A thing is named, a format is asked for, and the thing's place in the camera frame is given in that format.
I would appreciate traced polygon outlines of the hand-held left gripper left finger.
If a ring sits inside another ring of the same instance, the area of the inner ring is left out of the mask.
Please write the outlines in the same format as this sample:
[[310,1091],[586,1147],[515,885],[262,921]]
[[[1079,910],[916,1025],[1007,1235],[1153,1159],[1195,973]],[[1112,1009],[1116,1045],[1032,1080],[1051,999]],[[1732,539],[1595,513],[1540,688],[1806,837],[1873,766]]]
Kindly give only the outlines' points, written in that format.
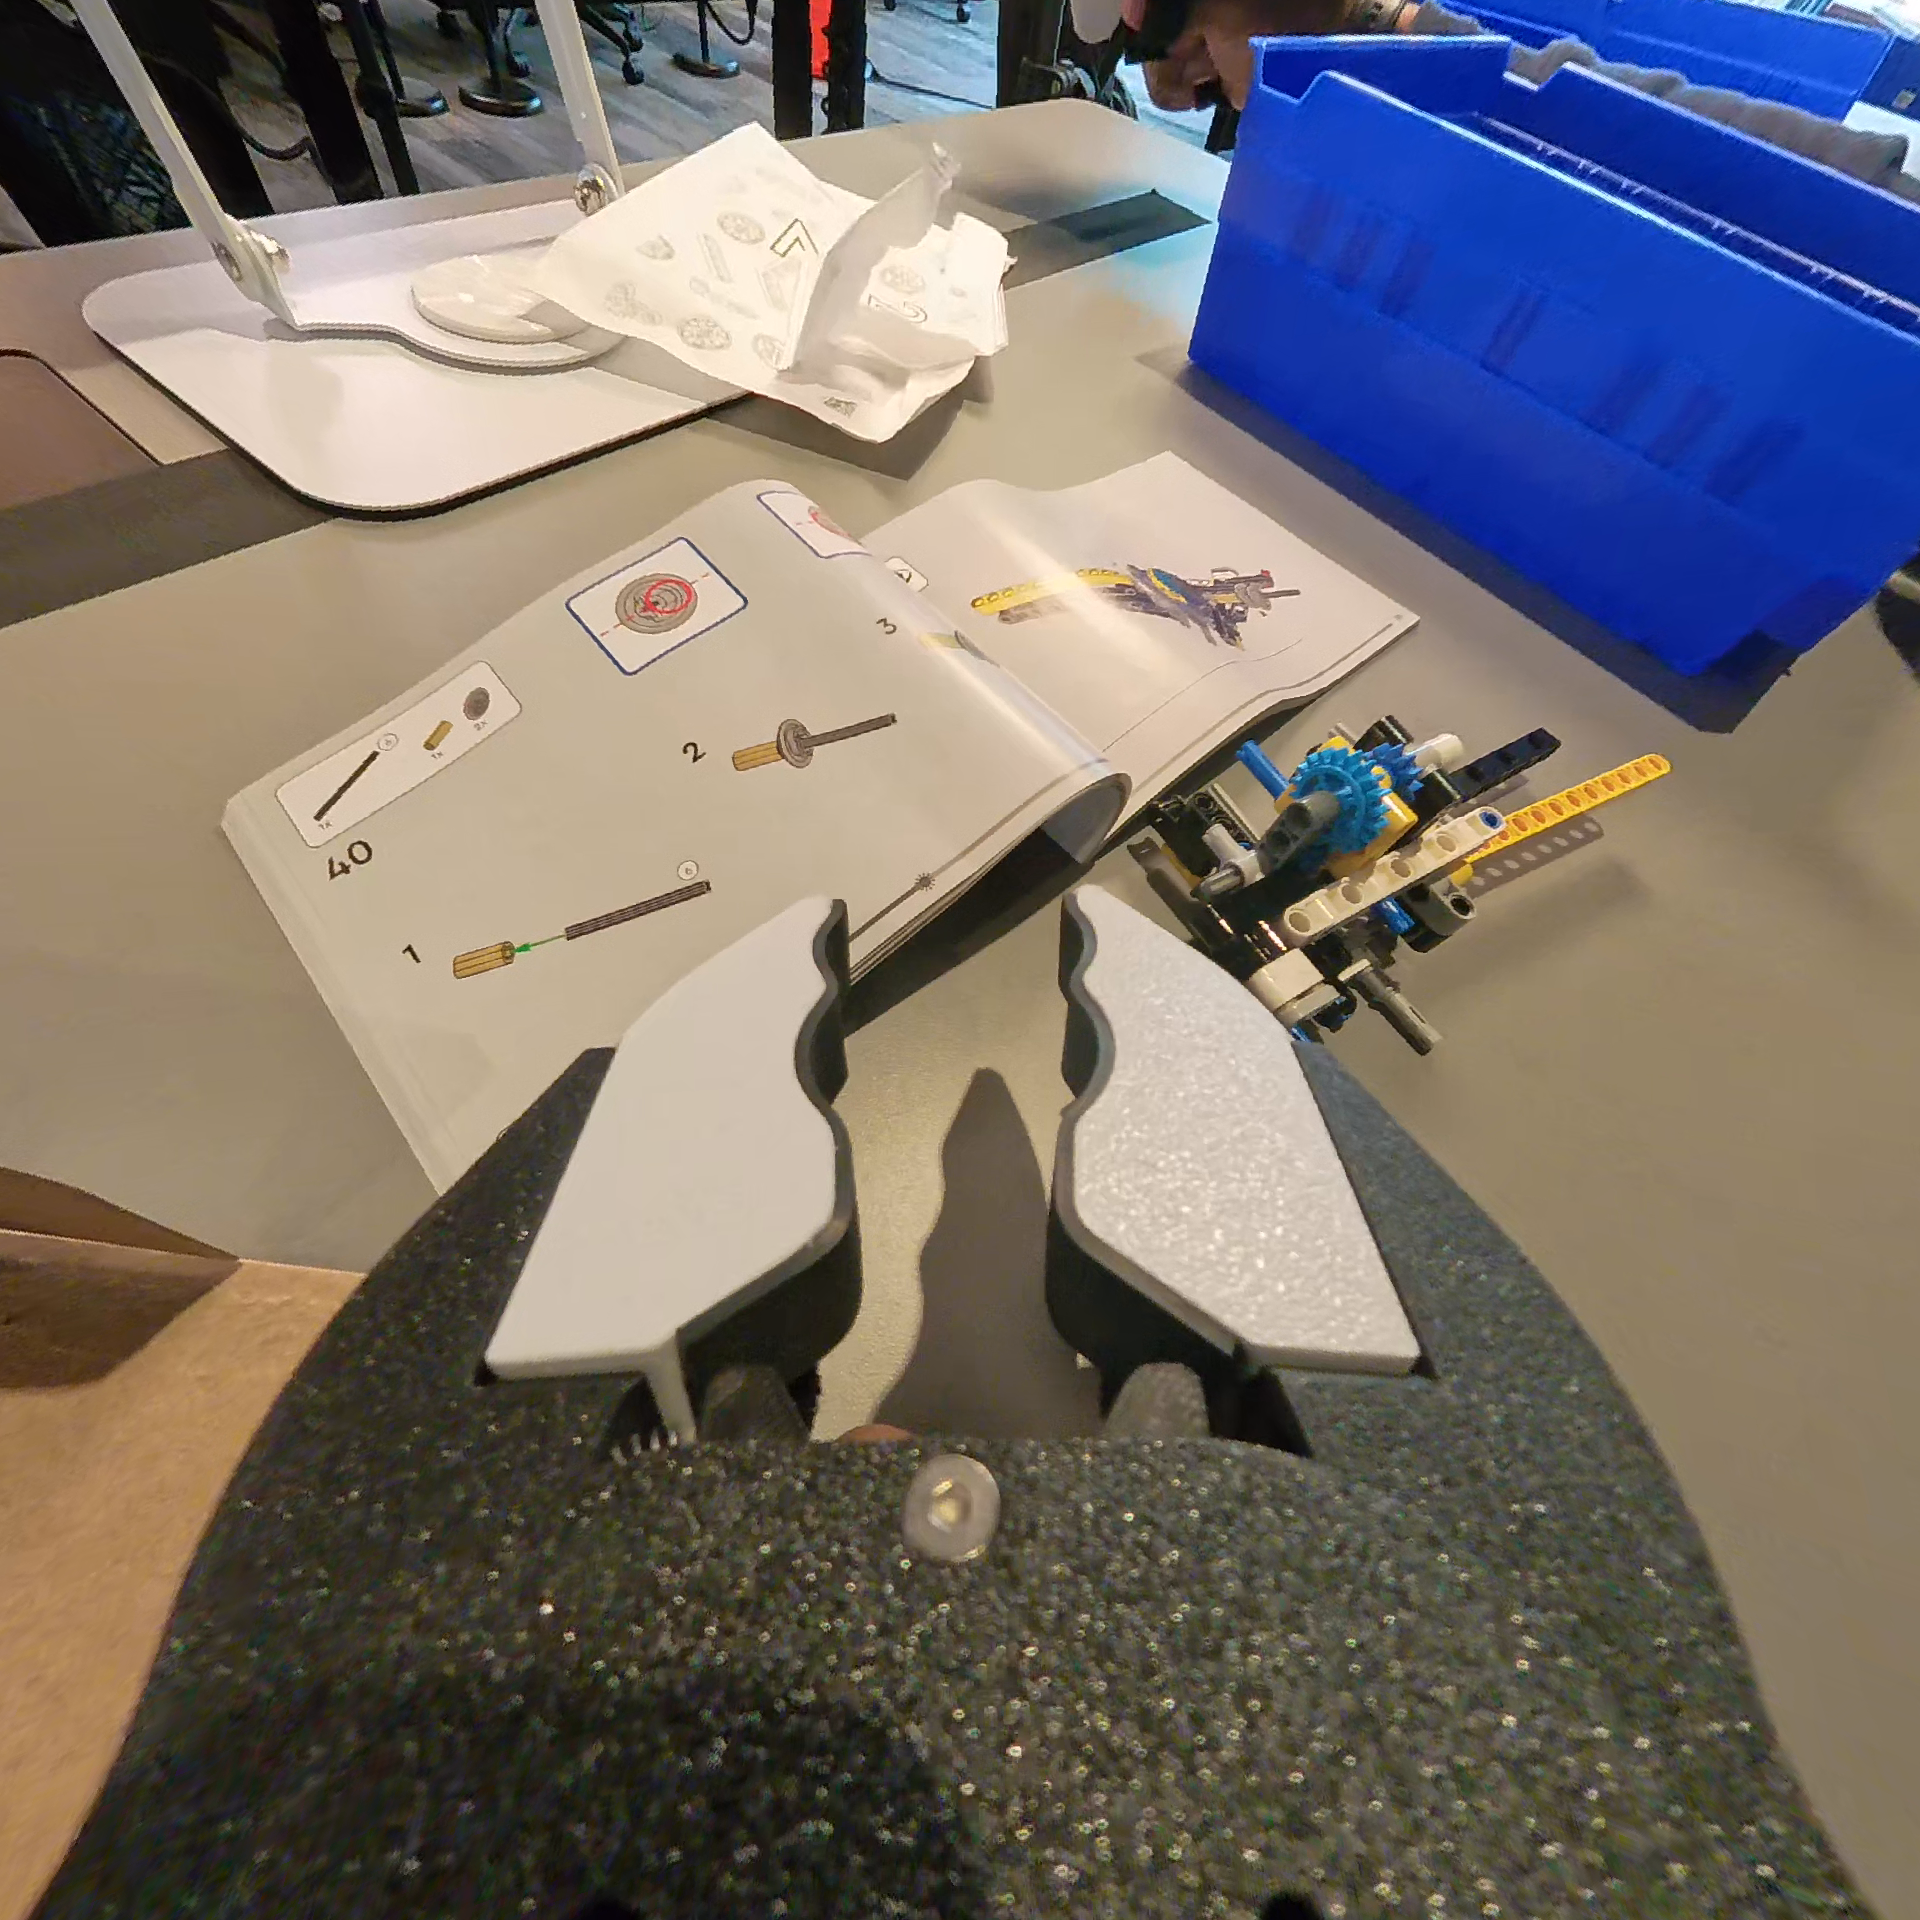
[[687,1381],[698,1339],[851,1248],[848,904],[804,896],[616,1045],[486,1351],[492,1375]]

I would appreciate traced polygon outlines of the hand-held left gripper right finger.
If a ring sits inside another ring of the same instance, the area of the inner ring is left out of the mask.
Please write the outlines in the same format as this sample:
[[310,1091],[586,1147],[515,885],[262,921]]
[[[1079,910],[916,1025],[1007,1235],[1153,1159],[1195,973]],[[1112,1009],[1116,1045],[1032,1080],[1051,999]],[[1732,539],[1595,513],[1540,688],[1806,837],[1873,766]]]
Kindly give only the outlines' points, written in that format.
[[1064,1337],[1130,1372],[1121,1288],[1224,1360],[1412,1373],[1422,1341],[1282,1022],[1096,885],[1064,901],[1062,989]]

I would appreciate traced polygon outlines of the lego instruction booklet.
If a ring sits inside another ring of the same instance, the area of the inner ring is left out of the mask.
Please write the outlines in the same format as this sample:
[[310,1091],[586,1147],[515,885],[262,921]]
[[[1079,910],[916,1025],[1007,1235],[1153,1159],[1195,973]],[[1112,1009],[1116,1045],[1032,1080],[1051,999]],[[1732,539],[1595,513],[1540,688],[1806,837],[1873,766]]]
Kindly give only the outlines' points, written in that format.
[[1089,862],[1418,614],[1162,452],[854,535],[762,477],[498,624],[225,830],[434,1188],[803,896],[874,967],[1035,835]]

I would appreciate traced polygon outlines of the partly built lego model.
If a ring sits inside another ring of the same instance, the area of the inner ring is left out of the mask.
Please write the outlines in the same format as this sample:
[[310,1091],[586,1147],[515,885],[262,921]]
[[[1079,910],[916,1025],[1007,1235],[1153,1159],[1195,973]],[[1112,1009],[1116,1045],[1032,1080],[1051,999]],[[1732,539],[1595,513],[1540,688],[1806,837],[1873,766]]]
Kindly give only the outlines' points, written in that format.
[[1497,800],[1560,753],[1535,729],[1471,757],[1454,733],[1412,739],[1396,715],[1334,731],[1295,768],[1255,739],[1236,763],[1266,814],[1220,784],[1155,801],[1128,853],[1186,942],[1296,1039],[1374,1013],[1416,1053],[1440,1046],[1395,965],[1475,924],[1479,896],[1595,835],[1595,814],[1671,774],[1641,753],[1504,811]]

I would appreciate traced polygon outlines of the blue plastic bin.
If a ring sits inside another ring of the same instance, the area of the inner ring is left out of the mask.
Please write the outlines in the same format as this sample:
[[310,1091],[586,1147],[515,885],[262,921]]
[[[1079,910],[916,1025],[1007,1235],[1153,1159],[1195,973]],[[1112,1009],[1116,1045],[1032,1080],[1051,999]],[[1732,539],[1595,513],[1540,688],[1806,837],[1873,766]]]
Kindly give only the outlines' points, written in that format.
[[1503,37],[1254,55],[1200,371],[1681,675],[1916,555],[1916,187]]
[[1664,69],[1836,120],[1858,104],[1916,116],[1916,19],[1896,7],[1456,1],[1454,12],[1532,48],[1582,40],[1604,61]]

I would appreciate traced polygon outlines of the person's right forearm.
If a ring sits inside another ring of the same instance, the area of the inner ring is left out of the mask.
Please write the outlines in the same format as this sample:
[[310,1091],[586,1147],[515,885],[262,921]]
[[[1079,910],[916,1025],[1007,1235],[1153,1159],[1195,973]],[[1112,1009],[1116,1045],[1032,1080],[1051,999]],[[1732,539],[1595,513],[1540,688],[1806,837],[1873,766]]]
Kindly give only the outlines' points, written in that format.
[[[1219,24],[1209,29],[1219,40],[1254,40],[1266,37],[1353,37],[1345,31],[1350,1],[1243,1],[1220,4]],[[1416,31],[1403,37],[1482,33],[1486,24],[1456,7],[1424,1]]]

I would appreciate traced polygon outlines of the brown cardboard box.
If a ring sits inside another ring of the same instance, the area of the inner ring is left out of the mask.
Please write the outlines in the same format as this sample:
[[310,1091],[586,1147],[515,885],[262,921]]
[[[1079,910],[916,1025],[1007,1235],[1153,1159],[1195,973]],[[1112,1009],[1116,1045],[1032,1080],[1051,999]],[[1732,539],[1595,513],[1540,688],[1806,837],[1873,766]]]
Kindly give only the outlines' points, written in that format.
[[3,1175],[3,1916],[92,1809],[256,1428],[363,1273]]

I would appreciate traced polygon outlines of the white lamp base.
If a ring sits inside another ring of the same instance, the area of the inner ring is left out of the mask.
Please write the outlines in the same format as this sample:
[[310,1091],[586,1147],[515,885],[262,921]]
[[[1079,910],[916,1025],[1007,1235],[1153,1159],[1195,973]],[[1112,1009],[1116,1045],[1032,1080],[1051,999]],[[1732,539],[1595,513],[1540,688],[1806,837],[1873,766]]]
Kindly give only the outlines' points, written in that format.
[[211,255],[104,281],[83,319],[291,491],[441,510],[740,396],[537,291],[559,240],[628,190],[574,4],[537,7],[583,150],[564,198],[298,251],[225,209],[113,8],[75,12]]

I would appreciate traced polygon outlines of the crumpled white paper bag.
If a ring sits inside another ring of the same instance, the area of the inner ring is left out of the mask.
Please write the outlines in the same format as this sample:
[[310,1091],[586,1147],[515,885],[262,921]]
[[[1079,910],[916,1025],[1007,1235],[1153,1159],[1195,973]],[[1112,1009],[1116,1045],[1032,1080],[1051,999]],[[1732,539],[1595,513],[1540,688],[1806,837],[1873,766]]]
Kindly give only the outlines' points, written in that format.
[[891,440],[1009,345],[1002,231],[926,144],[863,198],[739,127],[564,231],[539,297],[858,440]]

